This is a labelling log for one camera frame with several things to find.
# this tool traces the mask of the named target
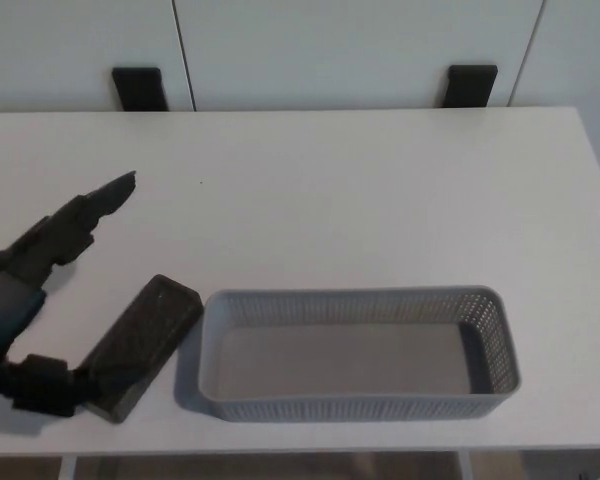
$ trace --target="gray basket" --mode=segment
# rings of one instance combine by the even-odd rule
[[[203,322],[200,392],[230,421],[475,418],[520,384],[483,287],[223,291]]]

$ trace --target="floor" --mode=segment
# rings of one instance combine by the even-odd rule
[[[596,480],[600,451],[475,452],[474,480]],[[57,458],[0,458],[0,480],[56,480]],[[455,453],[182,455],[78,460],[75,480],[460,480]]]

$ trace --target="white table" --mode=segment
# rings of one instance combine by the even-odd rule
[[[0,248],[133,169],[12,359],[77,365],[156,273],[203,299],[484,284],[522,387],[480,420],[232,424],[174,400],[174,356],[118,426],[0,399],[0,455],[600,447],[600,170],[575,110],[0,114]]]

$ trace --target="white cabinet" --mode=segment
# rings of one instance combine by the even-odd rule
[[[600,162],[600,0],[547,0],[512,105],[576,105]]]
[[[116,109],[114,66],[159,67],[192,109],[170,1],[0,0],[0,111]]]
[[[431,107],[453,63],[506,105],[541,0],[176,0],[199,110]]]

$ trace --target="table leg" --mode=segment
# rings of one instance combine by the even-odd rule
[[[76,471],[76,461],[78,457],[75,455],[65,455],[60,463],[60,472],[58,480],[73,480],[73,475]]]
[[[462,476],[462,480],[473,480],[471,452],[469,450],[458,451],[458,463],[460,464],[460,475]]]

